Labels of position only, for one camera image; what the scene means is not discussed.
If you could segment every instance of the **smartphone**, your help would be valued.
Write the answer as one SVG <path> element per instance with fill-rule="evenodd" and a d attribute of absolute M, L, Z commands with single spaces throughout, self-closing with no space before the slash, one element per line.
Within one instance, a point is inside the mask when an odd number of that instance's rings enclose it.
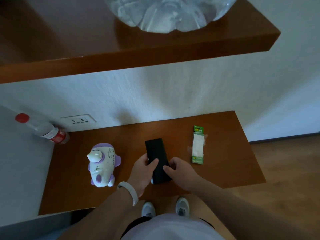
<path fill-rule="evenodd" d="M 159 163 L 153 171 L 152 183 L 160 184 L 163 182 L 170 181 L 171 178 L 163 170 L 163 166 L 169 166 L 169 162 L 167 159 L 167 154 L 162 138 L 145 141 L 145 144 L 146 153 L 148 155 L 148 163 L 151 163 L 156 158 L 159 159 Z"/>

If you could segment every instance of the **red bottle cap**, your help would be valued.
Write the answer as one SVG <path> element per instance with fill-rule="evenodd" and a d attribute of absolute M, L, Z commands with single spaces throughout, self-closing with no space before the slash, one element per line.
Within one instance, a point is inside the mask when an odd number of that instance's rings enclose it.
<path fill-rule="evenodd" d="M 15 120 L 18 121 L 19 123 L 27 123 L 30 119 L 30 116 L 25 114 L 25 113 L 20 113 L 20 114 L 17 114 Z"/>

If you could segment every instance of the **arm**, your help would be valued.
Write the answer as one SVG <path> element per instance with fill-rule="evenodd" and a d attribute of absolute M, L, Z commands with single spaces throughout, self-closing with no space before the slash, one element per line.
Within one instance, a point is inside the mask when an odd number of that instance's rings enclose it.
<path fill-rule="evenodd" d="M 236 239 L 315 239 L 200 177 L 186 161 L 174 157 L 163 169 L 184 190 L 198 196 Z"/>
<path fill-rule="evenodd" d="M 138 197 L 142 196 L 144 189 L 150 183 L 152 172 L 158 162 L 156 159 L 147 165 L 148 158 L 144 154 L 134 163 L 127 182 L 136 190 Z M 132 204 L 129 191 L 121 187 L 80 222 L 66 230 L 59 240 L 113 239 L 117 226 L 126 217 Z"/>

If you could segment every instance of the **wall socket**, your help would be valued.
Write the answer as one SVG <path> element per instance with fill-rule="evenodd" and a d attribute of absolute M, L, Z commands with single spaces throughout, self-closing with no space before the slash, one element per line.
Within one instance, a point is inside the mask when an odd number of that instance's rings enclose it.
<path fill-rule="evenodd" d="M 69 125 L 81 125 L 87 123 L 96 123 L 93 117 L 90 114 L 81 114 L 69 117 L 60 118 L 64 123 Z"/>

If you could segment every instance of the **hand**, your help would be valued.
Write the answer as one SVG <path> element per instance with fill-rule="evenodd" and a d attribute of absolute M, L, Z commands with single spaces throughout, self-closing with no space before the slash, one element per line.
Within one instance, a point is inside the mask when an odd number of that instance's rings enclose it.
<path fill-rule="evenodd" d="M 150 183 L 158 162 L 159 160 L 156 158 L 148 165 L 147 154 L 144 154 L 134 163 L 127 183 L 135 189 L 138 197 L 142 196 L 144 189 Z"/>
<path fill-rule="evenodd" d="M 163 166 L 163 170 L 182 189 L 192 191 L 193 187 L 202 179 L 186 161 L 173 157 L 170 167 Z"/>

